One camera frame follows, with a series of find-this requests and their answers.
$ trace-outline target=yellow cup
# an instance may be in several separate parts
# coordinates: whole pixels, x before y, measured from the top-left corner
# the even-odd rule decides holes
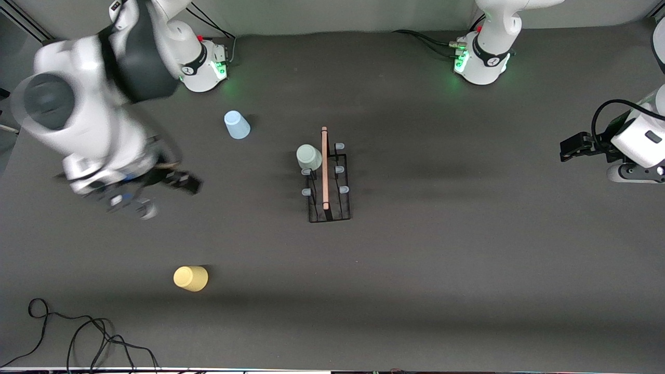
[[[188,291],[201,291],[207,284],[207,271],[201,266],[182,266],[173,274],[173,282]]]

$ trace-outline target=white robotic arm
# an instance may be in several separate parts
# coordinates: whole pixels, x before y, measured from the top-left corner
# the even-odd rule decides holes
[[[122,22],[96,36],[39,49],[35,75],[19,84],[11,105],[26,131],[66,155],[74,192],[101,194],[110,210],[138,204],[147,219],[154,205],[125,191],[129,184],[142,189],[156,180],[196,193],[200,182],[174,170],[178,162],[165,163],[158,143],[123,107],[178,87],[180,64],[164,36],[166,24],[150,0],[125,1],[118,11]]]
[[[517,12],[551,7],[564,0],[476,0],[485,12],[480,32],[471,31],[458,38],[467,48],[460,52],[454,71],[476,85],[488,85],[505,71],[510,48],[522,30]]]
[[[659,22],[652,38],[654,56],[665,73],[665,23]],[[610,104],[625,104],[632,109],[614,119],[602,134],[597,120]],[[591,133],[580,132],[561,142],[561,162],[577,156],[604,154],[607,162],[621,161],[607,170],[613,182],[665,182],[665,85],[638,103],[615,99],[596,111]]]
[[[136,10],[130,3],[123,7],[123,1],[114,1],[108,8],[108,14],[116,23],[118,30],[131,27],[137,17]],[[187,8],[192,0],[151,0],[156,25],[156,39],[163,50],[171,57],[175,65],[170,70],[180,78],[191,91],[200,93],[213,89],[227,78],[226,50],[223,45],[198,38],[185,22],[171,20]]]

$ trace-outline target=black cable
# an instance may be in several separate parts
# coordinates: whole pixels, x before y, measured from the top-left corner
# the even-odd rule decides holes
[[[449,55],[447,53],[443,53],[443,52],[439,51],[438,49],[434,48],[433,46],[431,46],[431,44],[428,43],[428,41],[430,39],[433,40],[434,42],[437,42],[437,43],[441,43],[441,42],[436,41],[436,40],[434,40],[434,39],[432,39],[432,38],[430,38],[426,35],[421,34],[424,37],[423,38],[423,37],[419,36],[420,33],[417,33],[415,31],[411,31],[411,30],[395,30],[395,31],[393,31],[393,33],[408,34],[408,35],[414,36],[417,40],[421,41],[425,45],[425,47],[429,48],[430,50],[435,52],[437,55],[443,56],[443,57],[446,57],[446,58],[449,58],[449,59],[456,59],[457,58],[457,56],[455,56],[455,55]]]
[[[202,14],[205,18],[207,18],[208,21],[210,21],[213,25],[215,25],[215,27],[217,28],[217,30],[219,30],[219,31],[221,31],[222,33],[224,33],[224,35],[226,35],[227,37],[230,37],[230,38],[235,39],[235,36],[234,36],[233,34],[227,32],[226,30],[223,30],[221,27],[219,27],[219,25],[217,25],[217,23],[215,23],[215,21],[213,21],[210,17],[208,17],[207,14],[205,14],[205,12],[201,10],[201,8],[199,8],[196,4],[194,4],[194,2],[192,2],[192,5],[196,8],[196,10],[198,10],[199,12],[201,12],[201,14]]]
[[[658,113],[654,113],[651,110],[642,108],[641,106],[635,104],[634,102],[631,102],[631,101],[628,101],[628,100],[623,100],[621,98],[616,98],[614,100],[608,100],[608,101],[602,103],[598,107],[598,109],[596,109],[595,114],[593,114],[593,119],[591,120],[591,136],[592,136],[593,141],[596,144],[596,147],[598,148],[598,150],[605,153],[605,154],[610,154],[610,152],[605,148],[605,146],[602,145],[602,143],[600,143],[600,140],[598,138],[598,134],[596,133],[596,123],[598,122],[598,117],[600,116],[600,112],[602,112],[602,110],[606,106],[608,106],[610,104],[614,104],[614,103],[628,105],[628,106],[630,106],[631,108],[633,108],[635,110],[638,110],[638,111],[640,111],[640,112],[642,112],[642,113],[644,113],[648,116],[654,117],[655,119],[665,120],[665,116],[662,116]]]
[[[653,11],[653,12],[651,12],[651,15],[650,15],[649,17],[655,17],[655,16],[658,14],[658,12],[660,12],[660,10],[663,9],[663,7],[665,7],[665,4],[661,4],[661,5],[658,7],[658,9],[656,9],[656,10]]]
[[[19,26],[20,26],[20,27],[21,27],[26,33],[32,35],[33,38],[35,38],[35,39],[39,42],[39,44],[42,43],[41,39],[38,38],[38,36],[36,36],[36,35],[35,35],[32,31],[30,31],[30,29],[28,29],[26,26],[24,26],[23,24],[21,24],[21,23],[19,22],[19,20],[16,19],[14,16],[12,16],[11,13],[8,12],[5,8],[0,7],[0,10],[2,10],[2,12],[3,12],[4,14],[6,14],[9,18],[13,19],[14,22],[16,22],[16,24],[19,25]]]
[[[36,315],[35,313],[33,313],[33,308],[34,308],[34,306],[37,302],[40,302],[40,303],[42,303],[42,305],[44,305],[44,314],[42,314],[42,315]],[[101,357],[104,350],[110,344],[117,344],[117,345],[120,345],[124,348],[125,355],[127,356],[127,361],[129,361],[129,364],[131,365],[132,370],[136,370],[136,366],[134,364],[134,361],[132,360],[132,356],[129,353],[129,348],[141,349],[141,350],[147,351],[150,354],[150,359],[152,360],[152,365],[155,369],[155,372],[157,371],[157,367],[159,366],[159,363],[157,362],[157,359],[155,358],[155,355],[152,353],[152,351],[150,349],[145,348],[145,347],[141,347],[139,345],[129,344],[124,340],[124,338],[121,335],[119,335],[119,334],[110,335],[107,332],[106,322],[108,322],[109,326],[112,326],[111,321],[108,318],[93,318],[89,315],[79,315],[79,316],[76,316],[76,317],[70,317],[68,315],[58,313],[56,311],[50,311],[49,310],[49,305],[46,303],[46,300],[41,299],[41,298],[35,298],[35,299],[32,299],[30,301],[30,303],[28,304],[28,315],[30,315],[30,317],[35,318],[35,319],[42,319],[42,318],[44,319],[44,323],[42,324],[42,330],[41,330],[41,335],[39,337],[39,341],[37,342],[36,346],[34,348],[32,348],[32,350],[30,350],[30,352],[28,352],[24,355],[14,357],[13,359],[9,360],[8,362],[6,362],[2,366],[0,366],[0,368],[6,367],[6,366],[12,364],[12,362],[14,362],[18,359],[21,359],[21,358],[24,358],[26,356],[30,356],[31,354],[33,354],[40,347],[41,343],[44,341],[44,336],[46,335],[46,326],[49,322],[49,317],[52,316],[52,315],[55,315],[57,317],[60,317],[60,318],[63,318],[63,319],[68,319],[68,320],[75,320],[75,319],[81,319],[81,318],[87,318],[88,319],[81,326],[79,326],[78,329],[76,329],[76,331],[74,332],[74,335],[72,336],[72,339],[69,342],[69,348],[67,350],[67,360],[66,360],[66,371],[67,371],[67,373],[71,374],[71,370],[69,369],[69,361],[70,361],[70,358],[72,356],[72,351],[74,349],[74,343],[76,341],[76,337],[78,336],[78,333],[84,327],[86,327],[87,325],[90,325],[90,324],[95,326],[95,328],[97,328],[97,330],[102,333],[102,343],[100,344],[100,347],[97,351],[97,354],[94,356],[94,359],[92,360],[92,363],[90,364],[90,371],[91,372],[94,369],[94,366],[97,364],[97,361]]]
[[[206,25],[212,27],[213,29],[217,29],[219,32],[223,33],[227,38],[235,39],[235,35],[231,34],[230,32],[228,32],[228,31],[226,31],[226,30],[224,30],[224,29],[222,29],[221,27],[219,27],[219,25],[217,25],[217,23],[215,23],[215,21],[213,21],[210,17],[208,17],[208,15],[205,14],[205,12],[202,11],[201,8],[199,8],[196,4],[192,3],[192,5],[196,8],[196,10],[198,10],[199,12],[201,12],[201,14],[202,14],[205,18],[207,18],[207,21],[206,21],[205,19],[202,19],[199,15],[197,15],[196,13],[194,13],[191,9],[189,9],[189,8],[185,8],[185,9],[187,9],[187,12],[189,12],[189,13],[190,13],[191,15],[193,15],[194,17],[198,18],[199,21],[201,21],[201,22],[205,23]]]
[[[476,19],[475,22],[473,23],[473,25],[471,25],[471,27],[469,28],[469,31],[474,31],[474,30],[475,30],[475,27],[478,26],[478,23],[480,23],[480,21],[482,21],[482,20],[484,20],[484,19],[485,19],[485,14],[483,14],[483,15],[480,16],[480,17],[478,17],[478,19]]]
[[[433,44],[436,44],[436,45],[443,45],[443,46],[448,47],[448,43],[443,42],[443,41],[438,41],[438,40],[436,40],[436,39],[433,39],[433,38],[431,38],[431,37],[429,37],[429,36],[427,36],[427,35],[425,35],[425,34],[423,34],[423,33],[419,33],[419,32],[417,32],[417,31],[413,31],[413,30],[405,30],[405,29],[399,29],[399,30],[395,30],[395,31],[393,31],[393,33],[400,33],[400,34],[409,34],[409,35],[413,35],[413,36],[415,36],[415,37],[417,37],[417,38],[425,39],[425,40],[427,40],[427,41],[430,42],[430,43],[433,43]]]
[[[16,7],[15,7],[14,5],[12,5],[12,4],[11,4],[9,1],[7,1],[7,0],[5,0],[5,4],[9,5],[12,9],[14,9],[14,11],[15,11],[17,14],[19,14],[20,16],[22,16],[24,20],[28,21],[28,23],[29,23],[30,25],[32,25],[32,27],[34,27],[35,30],[37,30],[37,31],[38,31],[38,32],[44,37],[44,40],[53,39],[53,36],[46,35],[46,34],[44,33],[44,31],[42,31],[39,27],[37,27],[36,24],[34,24],[34,23],[30,20],[30,18],[26,17],[25,14],[24,14],[25,12],[20,12],[18,9],[16,9]]]

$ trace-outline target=wooden dowel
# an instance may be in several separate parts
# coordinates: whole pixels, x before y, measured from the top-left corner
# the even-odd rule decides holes
[[[330,199],[328,196],[328,128],[321,128],[321,155],[323,156],[323,169],[321,180],[323,183],[323,210],[330,210]]]

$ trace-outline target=white wall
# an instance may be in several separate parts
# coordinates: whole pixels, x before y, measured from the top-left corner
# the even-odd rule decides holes
[[[59,37],[82,37],[109,23],[111,0],[16,0]],[[659,0],[567,0],[522,12],[527,28],[617,25],[645,16]],[[460,30],[473,18],[473,0],[195,0],[217,24],[236,35],[321,31]],[[183,12],[196,33],[215,36]]]

